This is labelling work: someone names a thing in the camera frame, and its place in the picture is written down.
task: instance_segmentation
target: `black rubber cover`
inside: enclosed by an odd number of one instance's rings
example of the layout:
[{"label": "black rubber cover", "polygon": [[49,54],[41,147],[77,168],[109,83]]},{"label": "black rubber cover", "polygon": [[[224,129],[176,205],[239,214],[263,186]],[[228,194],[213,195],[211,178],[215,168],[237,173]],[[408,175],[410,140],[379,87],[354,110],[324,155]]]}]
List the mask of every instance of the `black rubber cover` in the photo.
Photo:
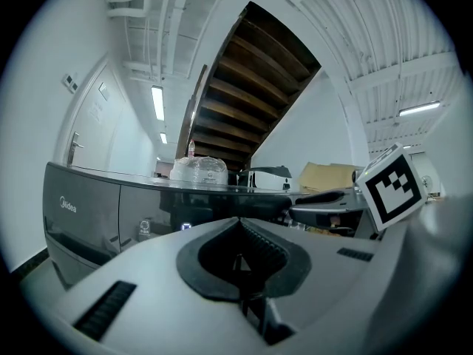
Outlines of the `black rubber cover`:
[{"label": "black rubber cover", "polygon": [[345,196],[343,190],[333,190],[328,192],[318,193],[317,195],[300,197],[296,200],[296,205],[299,204],[317,204],[317,203],[335,203]]},{"label": "black rubber cover", "polygon": [[[241,254],[251,271],[235,271]],[[309,254],[258,225],[241,219],[187,243],[176,259],[183,280],[210,300],[240,301],[248,294],[293,294],[310,271]]]}]

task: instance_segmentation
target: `midea logo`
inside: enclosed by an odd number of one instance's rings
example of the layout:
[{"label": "midea logo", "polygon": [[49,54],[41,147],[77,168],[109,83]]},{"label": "midea logo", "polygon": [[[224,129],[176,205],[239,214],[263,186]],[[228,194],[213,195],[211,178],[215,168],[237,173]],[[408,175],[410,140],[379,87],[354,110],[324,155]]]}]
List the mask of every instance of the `midea logo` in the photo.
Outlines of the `midea logo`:
[{"label": "midea logo", "polygon": [[71,203],[68,203],[64,196],[59,198],[59,204],[61,205],[61,208],[69,209],[71,212],[77,213],[75,206],[73,206]]}]

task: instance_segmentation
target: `cardboard box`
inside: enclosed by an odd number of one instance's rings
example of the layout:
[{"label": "cardboard box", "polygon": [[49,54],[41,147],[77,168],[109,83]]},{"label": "cardboard box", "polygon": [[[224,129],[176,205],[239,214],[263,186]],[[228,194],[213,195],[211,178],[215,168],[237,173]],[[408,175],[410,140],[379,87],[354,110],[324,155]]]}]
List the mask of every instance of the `cardboard box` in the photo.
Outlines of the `cardboard box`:
[{"label": "cardboard box", "polygon": [[378,231],[402,220],[427,201],[422,181],[400,143],[371,161],[356,183]]},{"label": "cardboard box", "polygon": [[347,164],[325,166],[309,162],[301,173],[299,184],[309,192],[350,188],[353,185],[352,173],[357,168]]}]

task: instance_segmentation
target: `floor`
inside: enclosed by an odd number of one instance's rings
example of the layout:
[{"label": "floor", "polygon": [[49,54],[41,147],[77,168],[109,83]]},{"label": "floor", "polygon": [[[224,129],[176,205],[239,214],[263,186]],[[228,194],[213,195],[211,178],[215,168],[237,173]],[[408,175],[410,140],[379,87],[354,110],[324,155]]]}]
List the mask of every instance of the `floor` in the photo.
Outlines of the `floor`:
[{"label": "floor", "polygon": [[21,282],[20,289],[25,299],[33,305],[44,308],[54,306],[61,296],[66,293],[54,269],[51,258],[31,271]]}]

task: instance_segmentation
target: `white door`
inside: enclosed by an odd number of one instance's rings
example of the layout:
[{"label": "white door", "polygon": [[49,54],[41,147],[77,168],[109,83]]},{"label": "white door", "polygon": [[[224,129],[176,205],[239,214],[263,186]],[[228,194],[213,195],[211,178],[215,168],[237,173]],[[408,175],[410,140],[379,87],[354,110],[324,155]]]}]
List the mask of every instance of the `white door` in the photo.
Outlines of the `white door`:
[{"label": "white door", "polygon": [[72,165],[108,171],[115,130],[125,101],[111,67],[106,65],[87,93],[72,125]]}]

